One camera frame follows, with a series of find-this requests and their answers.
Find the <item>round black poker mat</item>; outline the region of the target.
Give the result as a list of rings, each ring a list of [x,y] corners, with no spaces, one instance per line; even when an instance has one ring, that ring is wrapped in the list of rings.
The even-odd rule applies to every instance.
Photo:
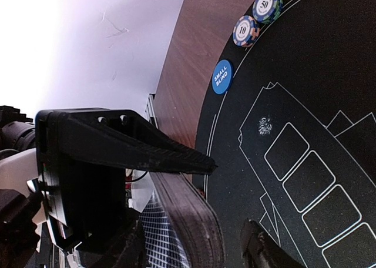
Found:
[[[230,89],[208,88],[194,178],[216,212],[226,267],[256,221],[305,267],[375,266],[375,0],[283,0],[253,46],[229,40]]]

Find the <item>green chip stack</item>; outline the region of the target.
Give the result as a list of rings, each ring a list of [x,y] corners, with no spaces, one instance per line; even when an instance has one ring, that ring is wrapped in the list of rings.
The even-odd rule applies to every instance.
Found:
[[[260,23],[270,24],[281,14],[283,0],[255,0],[253,18]]]

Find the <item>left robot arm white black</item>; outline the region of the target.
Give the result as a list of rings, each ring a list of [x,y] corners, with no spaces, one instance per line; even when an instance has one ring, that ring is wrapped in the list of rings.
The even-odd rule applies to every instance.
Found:
[[[126,171],[151,177],[189,267],[223,267],[214,210],[186,175],[214,160],[132,110],[1,107],[1,266],[24,267],[47,223],[52,243],[83,267],[146,267],[145,225],[126,203]]]

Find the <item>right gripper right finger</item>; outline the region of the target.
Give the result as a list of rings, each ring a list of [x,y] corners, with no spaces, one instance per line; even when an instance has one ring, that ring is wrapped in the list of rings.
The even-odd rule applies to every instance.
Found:
[[[240,233],[241,258],[247,268],[303,267],[289,256],[254,220],[246,219]]]

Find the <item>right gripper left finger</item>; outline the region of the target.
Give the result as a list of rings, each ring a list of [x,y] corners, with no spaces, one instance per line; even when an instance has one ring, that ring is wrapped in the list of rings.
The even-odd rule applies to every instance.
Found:
[[[73,259],[79,267],[143,267],[144,230],[139,212],[91,235],[76,247]]]

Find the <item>white chip stack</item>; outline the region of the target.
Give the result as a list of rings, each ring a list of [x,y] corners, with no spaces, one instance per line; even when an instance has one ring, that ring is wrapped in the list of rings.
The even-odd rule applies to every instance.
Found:
[[[240,47],[254,45],[260,34],[260,26],[250,15],[242,16],[233,28],[233,42]]]

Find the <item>blue round blind button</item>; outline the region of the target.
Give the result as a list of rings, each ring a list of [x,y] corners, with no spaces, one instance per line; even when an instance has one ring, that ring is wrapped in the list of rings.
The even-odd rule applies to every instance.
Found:
[[[214,71],[211,78],[211,86],[214,93],[218,95],[225,94],[233,81],[233,65],[227,59],[220,60]]]

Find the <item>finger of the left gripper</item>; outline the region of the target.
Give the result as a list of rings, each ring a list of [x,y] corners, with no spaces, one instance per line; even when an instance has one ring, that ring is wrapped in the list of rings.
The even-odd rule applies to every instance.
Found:
[[[169,138],[133,110],[42,110],[35,118],[38,159],[59,155],[94,165],[210,175],[215,161]]]

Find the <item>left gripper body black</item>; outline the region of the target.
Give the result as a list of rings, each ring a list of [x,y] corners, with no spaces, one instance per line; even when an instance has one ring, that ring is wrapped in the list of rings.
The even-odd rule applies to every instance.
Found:
[[[38,181],[58,247],[70,249],[121,218],[130,134],[128,118],[37,118]]]

